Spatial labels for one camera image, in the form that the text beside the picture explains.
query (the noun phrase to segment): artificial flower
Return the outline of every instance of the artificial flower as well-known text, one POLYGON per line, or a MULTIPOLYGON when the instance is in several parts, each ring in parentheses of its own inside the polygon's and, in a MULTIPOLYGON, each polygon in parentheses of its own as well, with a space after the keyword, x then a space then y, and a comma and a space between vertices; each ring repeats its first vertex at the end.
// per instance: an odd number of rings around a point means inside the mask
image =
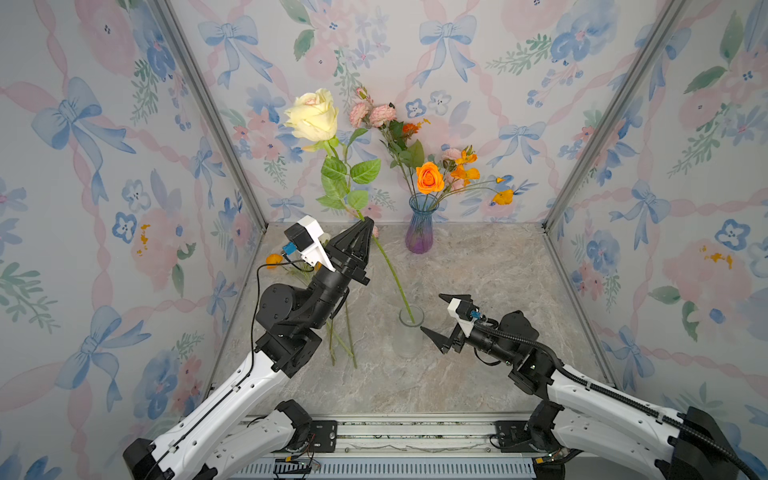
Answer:
POLYGON ((389 105, 380 105, 373 109, 370 120, 371 124, 378 128, 384 125, 386 121, 397 120, 397 113, 389 105))
POLYGON ((498 205, 509 205, 512 203, 512 198, 515 196, 514 190, 504 190, 503 192, 497 193, 493 197, 493 203, 498 205))
POLYGON ((285 126, 293 128, 294 137, 317 142, 336 135, 339 109, 333 107, 333 96, 325 88, 298 97, 284 113, 289 118, 285 126))
POLYGON ((417 187, 424 195, 440 192, 445 188, 442 174, 437 165, 432 162, 426 162, 423 166, 416 167, 416 176, 418 177, 417 187))
POLYGON ((266 258, 266 264, 269 265, 267 269, 272 270, 274 268, 277 268, 277 264, 282 262, 283 262, 283 258, 277 253, 273 253, 272 255, 269 255, 266 258))
POLYGON ((458 178, 459 180, 464 180, 464 186, 466 187, 467 185, 469 185, 470 180, 480 179, 480 171, 477 168, 470 168, 469 170, 464 170, 464 165, 459 165, 456 167, 456 170, 451 172, 451 177, 458 178))
POLYGON ((462 156, 460 158, 456 159, 456 163, 459 164, 459 165, 461 165, 461 164, 471 164, 473 162, 476 162, 477 159, 478 159, 477 154, 467 155, 467 150, 464 149, 464 150, 462 150, 462 156))
POLYGON ((354 128, 357 128, 360 126, 360 123, 362 122, 363 118, 370 112, 370 107, 366 102, 358 102, 355 104, 354 107, 352 107, 352 111, 349 113, 349 122, 352 124, 354 128))

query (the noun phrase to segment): flower bouquet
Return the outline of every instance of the flower bouquet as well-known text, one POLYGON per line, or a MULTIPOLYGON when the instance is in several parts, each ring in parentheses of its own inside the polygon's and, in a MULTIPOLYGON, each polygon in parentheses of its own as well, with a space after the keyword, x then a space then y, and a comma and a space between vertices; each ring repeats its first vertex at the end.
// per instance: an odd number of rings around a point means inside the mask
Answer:
POLYGON ((498 192, 488 185, 500 184, 504 177, 477 181, 480 180, 479 170, 468 167, 478 159, 472 145, 463 150, 448 148, 436 162, 434 154, 425 157, 421 141, 411 142, 422 125, 429 124, 429 120, 424 119, 418 124, 398 121, 393 104, 375 107, 365 87, 358 88, 357 94, 362 101, 350 112, 349 121, 354 127, 379 129, 384 137, 382 143, 392 156, 389 167, 399 168, 408 184, 413 218, 406 233, 406 246, 413 253, 425 253, 432 248, 432 215, 445 198, 475 190, 492 190, 496 192, 493 203, 512 203, 514 190, 498 192))

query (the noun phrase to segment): white rose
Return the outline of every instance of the white rose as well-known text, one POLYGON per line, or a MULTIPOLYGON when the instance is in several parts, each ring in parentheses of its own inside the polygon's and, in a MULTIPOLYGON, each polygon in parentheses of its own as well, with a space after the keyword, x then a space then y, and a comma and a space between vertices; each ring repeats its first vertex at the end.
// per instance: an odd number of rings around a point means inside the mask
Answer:
POLYGON ((333 107, 333 96, 325 88, 298 97, 284 113, 289 118, 285 125, 293 128, 294 137, 318 142, 336 135, 339 109, 333 107))

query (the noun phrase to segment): pink carnation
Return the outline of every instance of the pink carnation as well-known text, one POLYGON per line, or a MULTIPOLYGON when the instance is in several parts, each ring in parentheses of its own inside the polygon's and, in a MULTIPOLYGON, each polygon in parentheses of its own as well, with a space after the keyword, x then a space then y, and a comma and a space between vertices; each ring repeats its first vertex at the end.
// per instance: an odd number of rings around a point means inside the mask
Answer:
POLYGON ((371 112, 371 124, 378 128, 384 125, 386 121, 392 121, 397 119, 397 113, 395 109, 389 105, 380 105, 373 109, 371 112))
POLYGON ((370 111, 370 108, 368 107, 368 104, 365 102, 359 102, 356 104, 352 111, 349 113, 349 122, 352 124, 354 128, 357 128, 360 126, 360 122, 362 122, 363 118, 368 114, 370 111))
POLYGON ((442 152, 442 157, 446 160, 458 160, 462 157, 462 151, 460 151, 458 148, 449 148, 448 150, 442 152))

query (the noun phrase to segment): orange rose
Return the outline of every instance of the orange rose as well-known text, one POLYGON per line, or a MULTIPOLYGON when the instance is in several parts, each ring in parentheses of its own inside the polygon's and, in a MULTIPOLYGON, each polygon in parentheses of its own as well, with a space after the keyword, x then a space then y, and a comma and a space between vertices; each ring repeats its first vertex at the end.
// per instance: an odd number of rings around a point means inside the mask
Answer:
POLYGON ((423 167, 416 167, 416 176, 419 177, 418 188, 424 195, 431 192, 440 192, 445 188, 445 181, 438 170, 437 165, 427 162, 423 167))

